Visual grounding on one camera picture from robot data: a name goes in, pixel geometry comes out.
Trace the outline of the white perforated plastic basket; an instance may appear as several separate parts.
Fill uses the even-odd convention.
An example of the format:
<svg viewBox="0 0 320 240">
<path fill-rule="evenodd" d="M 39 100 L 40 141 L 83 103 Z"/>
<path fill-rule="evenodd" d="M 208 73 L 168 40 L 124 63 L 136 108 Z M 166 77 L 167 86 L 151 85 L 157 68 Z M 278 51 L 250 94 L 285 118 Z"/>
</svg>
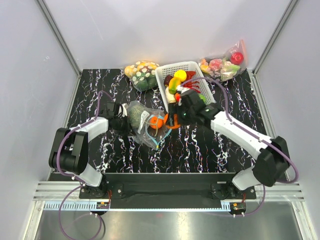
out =
<svg viewBox="0 0 320 240">
<path fill-rule="evenodd" d="M 164 80 L 166 76 L 173 76 L 174 73 L 178 70 L 195 71 L 195 76 L 192 77 L 193 79 L 204 77 L 199 65 L 195 61 L 183 61 L 157 67 L 155 69 L 155 77 L 162 97 L 162 102 L 167 113 L 169 112 L 169 109 L 168 101 L 166 98 L 166 87 L 164 85 Z M 208 82 L 205 79 L 198 79 L 196 80 L 196 82 L 198 82 L 196 84 L 199 87 L 198 90 L 200 91 L 200 94 L 202 94 L 205 97 L 206 104 L 208 105 L 210 103 L 216 103 L 213 93 L 209 88 Z"/>
</svg>

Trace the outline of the orange fake tomato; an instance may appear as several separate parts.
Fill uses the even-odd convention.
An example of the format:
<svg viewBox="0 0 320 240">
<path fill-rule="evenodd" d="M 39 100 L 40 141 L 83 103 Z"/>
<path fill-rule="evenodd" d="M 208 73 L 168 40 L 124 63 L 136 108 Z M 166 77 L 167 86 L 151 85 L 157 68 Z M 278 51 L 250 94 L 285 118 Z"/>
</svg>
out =
<svg viewBox="0 0 320 240">
<path fill-rule="evenodd" d="M 149 120 L 149 126 L 154 130 L 160 129 L 163 126 L 163 124 L 163 119 L 157 116 L 152 116 Z"/>
</svg>

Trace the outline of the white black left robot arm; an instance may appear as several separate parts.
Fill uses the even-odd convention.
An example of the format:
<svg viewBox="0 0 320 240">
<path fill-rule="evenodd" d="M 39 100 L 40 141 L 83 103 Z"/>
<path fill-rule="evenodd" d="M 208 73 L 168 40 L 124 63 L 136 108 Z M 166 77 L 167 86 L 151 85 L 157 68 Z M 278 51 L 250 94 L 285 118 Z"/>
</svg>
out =
<svg viewBox="0 0 320 240">
<path fill-rule="evenodd" d="M 59 128 L 53 140 L 48 164 L 61 175 L 82 184 L 85 193 L 103 198 L 111 192 L 106 177 L 89 164 L 89 143 L 114 130 L 128 134 L 132 130 L 126 103 L 107 102 L 97 116 L 72 128 Z"/>
</svg>

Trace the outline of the clear blue-zip food bag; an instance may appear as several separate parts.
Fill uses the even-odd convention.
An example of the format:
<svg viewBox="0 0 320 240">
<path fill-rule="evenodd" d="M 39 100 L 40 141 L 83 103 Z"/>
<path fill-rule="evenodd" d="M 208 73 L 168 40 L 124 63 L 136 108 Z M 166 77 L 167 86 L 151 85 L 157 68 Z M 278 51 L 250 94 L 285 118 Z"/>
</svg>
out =
<svg viewBox="0 0 320 240">
<path fill-rule="evenodd" d="M 132 101 L 129 103 L 129 105 L 130 104 L 143 105 L 138 101 Z M 145 109 L 141 115 L 139 127 L 132 128 L 132 130 L 139 143 L 143 143 L 149 148 L 158 150 L 160 144 L 165 141 L 165 138 L 170 135 L 172 130 L 166 127 L 164 121 L 163 126 L 160 129 L 151 128 L 149 124 L 149 120 L 151 119 L 151 117 L 160 117 L 164 120 L 165 113 L 160 109 L 148 108 L 145 106 Z"/>
</svg>

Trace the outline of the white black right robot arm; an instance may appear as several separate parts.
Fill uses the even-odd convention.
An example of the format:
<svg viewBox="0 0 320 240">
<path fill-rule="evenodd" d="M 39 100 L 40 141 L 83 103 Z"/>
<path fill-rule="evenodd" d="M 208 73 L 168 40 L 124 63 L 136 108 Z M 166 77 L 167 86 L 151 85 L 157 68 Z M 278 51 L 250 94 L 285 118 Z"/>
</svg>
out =
<svg viewBox="0 0 320 240">
<path fill-rule="evenodd" d="M 239 171 L 227 185 L 228 195 L 232 198 L 239 198 L 252 186 L 272 187 L 290 167 L 288 145 L 284 138 L 271 138 L 249 128 L 215 103 L 205 104 L 192 89 L 181 93 L 178 100 L 169 101 L 167 110 L 167 126 L 204 126 L 226 136 L 255 159 L 253 166 Z"/>
</svg>

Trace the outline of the green netted fake melon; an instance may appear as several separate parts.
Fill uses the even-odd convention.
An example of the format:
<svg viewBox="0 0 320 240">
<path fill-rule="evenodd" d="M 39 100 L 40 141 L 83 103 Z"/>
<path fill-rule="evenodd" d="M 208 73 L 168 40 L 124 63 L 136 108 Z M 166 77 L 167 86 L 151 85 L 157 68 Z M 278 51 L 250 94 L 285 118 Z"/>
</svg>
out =
<svg viewBox="0 0 320 240">
<path fill-rule="evenodd" d="M 145 110 L 145 106 L 141 104 L 130 104 L 127 110 L 128 119 L 133 129 L 140 126 L 141 115 Z"/>
</svg>

